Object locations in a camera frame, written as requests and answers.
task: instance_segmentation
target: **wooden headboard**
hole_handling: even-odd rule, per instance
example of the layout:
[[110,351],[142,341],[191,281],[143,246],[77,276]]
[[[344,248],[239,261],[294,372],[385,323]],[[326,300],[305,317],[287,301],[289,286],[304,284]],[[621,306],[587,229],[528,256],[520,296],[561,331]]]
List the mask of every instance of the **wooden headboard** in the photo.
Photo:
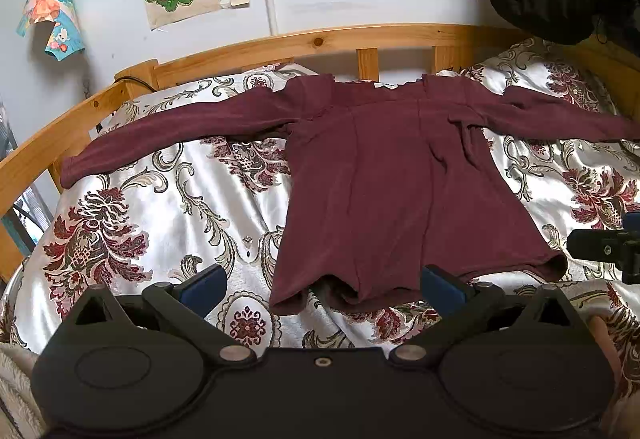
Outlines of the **wooden headboard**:
[[[450,24],[389,24],[321,29],[261,38],[204,51],[166,63],[148,60],[124,69],[116,78],[133,76],[155,89],[165,89],[231,71],[303,56],[356,51],[358,76],[378,80],[378,50],[433,48],[425,53],[425,70],[459,70],[474,63],[476,48],[508,48],[527,35],[516,29]],[[599,75],[625,115],[640,121],[640,59],[611,44],[588,40],[566,47],[571,57]],[[148,93],[130,80],[116,82],[76,105],[44,127],[0,162],[0,214],[45,170],[60,188],[60,164],[91,141],[89,130],[126,100]],[[8,280],[22,254],[0,225],[0,276]]]

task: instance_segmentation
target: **metal screw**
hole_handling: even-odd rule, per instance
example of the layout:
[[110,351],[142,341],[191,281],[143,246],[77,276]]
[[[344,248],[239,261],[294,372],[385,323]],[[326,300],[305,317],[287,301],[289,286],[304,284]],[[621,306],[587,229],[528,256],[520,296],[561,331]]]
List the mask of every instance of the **metal screw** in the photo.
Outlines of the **metal screw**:
[[220,358],[225,361],[245,361],[251,356],[251,349],[242,345],[227,345],[220,349]]
[[331,361],[331,358],[316,358],[314,363],[316,364],[316,367],[328,367],[333,362]]
[[395,352],[396,358],[402,361],[418,361],[427,355],[427,351],[420,345],[400,345]]

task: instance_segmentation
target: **floral satin bedspread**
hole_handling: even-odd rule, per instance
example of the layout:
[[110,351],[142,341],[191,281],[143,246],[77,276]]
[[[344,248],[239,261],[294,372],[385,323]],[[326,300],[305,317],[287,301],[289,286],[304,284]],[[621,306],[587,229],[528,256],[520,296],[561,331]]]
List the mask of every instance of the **floral satin bedspread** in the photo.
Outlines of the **floral satin bedspread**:
[[[313,73],[295,64],[268,66],[141,96],[126,102],[105,132],[257,85],[280,90],[301,74]],[[516,84],[583,109],[615,111],[599,80],[559,60],[540,41],[524,41],[462,74],[497,94]],[[619,229],[626,211],[640,209],[640,147],[634,143],[524,142],[489,130],[485,135],[505,181],[554,249],[565,249],[574,228]],[[177,283],[214,263],[224,267],[228,289],[207,320],[258,354],[279,346],[377,345],[388,351],[436,323],[436,311],[420,301],[346,315],[310,295],[299,315],[269,312],[290,192],[283,148],[283,140],[236,143],[213,136],[78,181],[63,194],[54,224],[6,289],[0,341],[39,353],[88,285],[136,294],[149,283]],[[531,293],[542,282],[526,272],[482,279],[517,294]],[[559,285],[584,318],[599,315],[609,326],[623,366],[622,405],[640,387],[640,287],[622,284],[612,264],[571,258]]]

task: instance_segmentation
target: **maroon long-sleeve shirt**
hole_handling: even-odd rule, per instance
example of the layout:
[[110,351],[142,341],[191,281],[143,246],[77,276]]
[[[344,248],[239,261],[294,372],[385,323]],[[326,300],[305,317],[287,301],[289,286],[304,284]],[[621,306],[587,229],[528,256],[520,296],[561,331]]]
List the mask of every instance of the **maroon long-sleeve shirt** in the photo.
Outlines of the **maroon long-sleeve shirt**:
[[287,138],[292,191],[275,313],[301,311],[310,287],[343,311],[418,300],[425,264],[463,279],[529,269],[558,280],[564,255],[503,181],[480,127],[535,140],[640,138],[625,118],[520,87],[500,96],[465,78],[424,76],[392,90],[320,75],[120,127],[67,159],[61,183],[69,188],[177,142],[277,136]]

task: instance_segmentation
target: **bed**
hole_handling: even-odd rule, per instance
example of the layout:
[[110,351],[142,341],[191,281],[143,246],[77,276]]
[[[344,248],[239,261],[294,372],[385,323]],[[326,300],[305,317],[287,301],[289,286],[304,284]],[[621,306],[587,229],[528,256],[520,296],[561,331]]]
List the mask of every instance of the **bed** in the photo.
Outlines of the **bed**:
[[[466,76],[496,94],[517,84],[640,120],[640,60],[594,40],[559,48],[515,30],[431,24],[304,32],[122,71],[119,81],[0,162],[0,210],[6,212],[45,170],[59,184],[62,159],[79,153],[90,141],[88,131],[112,112],[103,132],[188,103],[223,101],[256,85],[280,90],[292,77],[313,74],[295,58],[340,50],[356,50],[360,79],[378,81],[378,48],[393,47],[433,47],[425,53],[428,72]],[[481,47],[505,50],[476,64]],[[129,77],[159,91],[149,93]],[[554,249],[564,249],[572,229],[617,229],[625,212],[640,210],[640,146],[633,142],[524,142],[489,130],[485,136],[504,180]],[[228,290],[207,320],[258,354],[269,346],[376,345],[388,351],[436,323],[436,311],[419,301],[347,315],[310,295],[299,315],[270,313],[290,190],[283,148],[281,140],[229,143],[212,136],[86,177],[63,192],[54,224],[29,258],[0,227],[0,275],[8,282],[0,342],[41,352],[91,283],[134,294],[156,281],[183,281],[214,263],[225,268]],[[481,278],[516,294],[534,292],[543,282],[527,272]],[[606,320],[623,364],[621,408],[640,388],[640,288],[622,284],[612,264],[572,259],[559,285],[585,318]]]

